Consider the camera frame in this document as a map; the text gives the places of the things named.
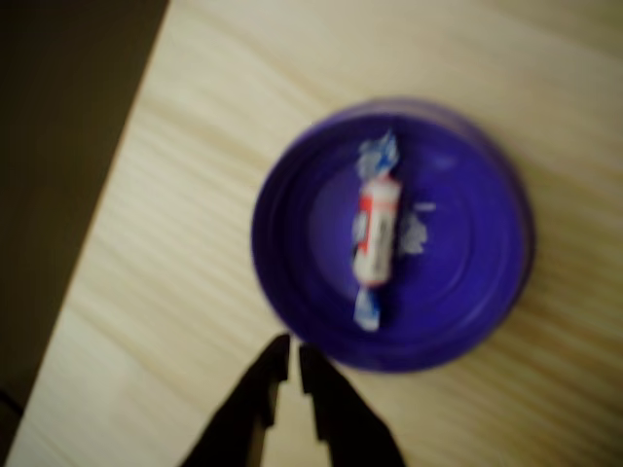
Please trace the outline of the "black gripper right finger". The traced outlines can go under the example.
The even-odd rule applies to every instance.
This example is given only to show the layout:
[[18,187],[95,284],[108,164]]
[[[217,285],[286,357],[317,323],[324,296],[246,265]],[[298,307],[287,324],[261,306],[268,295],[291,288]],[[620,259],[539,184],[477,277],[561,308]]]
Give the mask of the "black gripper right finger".
[[317,439],[332,466],[403,466],[405,460],[385,423],[350,382],[316,348],[299,349],[303,391],[313,404]]

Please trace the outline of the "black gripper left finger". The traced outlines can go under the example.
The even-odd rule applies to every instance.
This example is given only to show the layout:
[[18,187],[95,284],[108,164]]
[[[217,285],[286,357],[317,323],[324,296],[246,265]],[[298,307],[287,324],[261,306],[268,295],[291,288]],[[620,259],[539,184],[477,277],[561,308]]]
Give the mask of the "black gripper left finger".
[[290,336],[276,336],[207,423],[184,466],[258,466],[275,423],[279,385],[288,379]]

